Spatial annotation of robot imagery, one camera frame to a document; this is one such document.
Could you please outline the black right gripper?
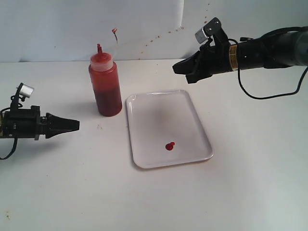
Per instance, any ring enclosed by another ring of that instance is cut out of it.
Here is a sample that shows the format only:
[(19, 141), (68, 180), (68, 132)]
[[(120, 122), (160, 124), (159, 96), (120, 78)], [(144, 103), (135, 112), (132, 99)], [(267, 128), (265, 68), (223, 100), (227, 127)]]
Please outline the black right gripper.
[(232, 40), (215, 46), (202, 45), (195, 54), (172, 66), (175, 74), (186, 75), (188, 84), (239, 69), (239, 44)]

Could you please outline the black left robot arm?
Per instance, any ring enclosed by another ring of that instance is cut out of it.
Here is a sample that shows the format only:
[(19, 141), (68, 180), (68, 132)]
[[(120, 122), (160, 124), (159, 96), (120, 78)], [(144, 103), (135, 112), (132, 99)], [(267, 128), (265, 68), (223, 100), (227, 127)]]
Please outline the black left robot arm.
[(29, 109), (6, 111), (1, 118), (0, 137), (38, 140), (41, 135), (46, 139), (63, 133), (78, 131), (80, 122), (46, 113), (40, 114), (39, 106)]

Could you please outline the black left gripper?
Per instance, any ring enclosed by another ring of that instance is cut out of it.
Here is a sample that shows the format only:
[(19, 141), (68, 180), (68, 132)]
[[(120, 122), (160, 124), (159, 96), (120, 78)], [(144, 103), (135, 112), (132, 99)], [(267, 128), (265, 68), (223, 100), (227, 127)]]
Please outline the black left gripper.
[[(47, 121), (50, 126), (69, 126), (65, 128), (50, 127), (46, 131)], [(40, 135), (46, 139), (79, 130), (79, 121), (67, 119), (46, 113), (40, 115), (40, 106), (31, 106), (29, 109), (15, 109), (6, 111), (2, 118), (1, 138), (18, 138), (38, 140)]]

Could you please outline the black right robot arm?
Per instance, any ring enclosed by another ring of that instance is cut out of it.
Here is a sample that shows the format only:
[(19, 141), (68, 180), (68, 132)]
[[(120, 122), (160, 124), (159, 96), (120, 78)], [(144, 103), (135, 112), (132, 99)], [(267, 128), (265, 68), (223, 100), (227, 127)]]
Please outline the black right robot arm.
[(202, 32), (208, 40), (191, 57), (173, 65), (175, 74), (185, 75), (189, 84), (216, 74), (237, 69), (278, 69), (308, 64), (308, 28), (286, 27), (273, 30), (259, 38), (241, 37), (239, 43), (221, 27)]

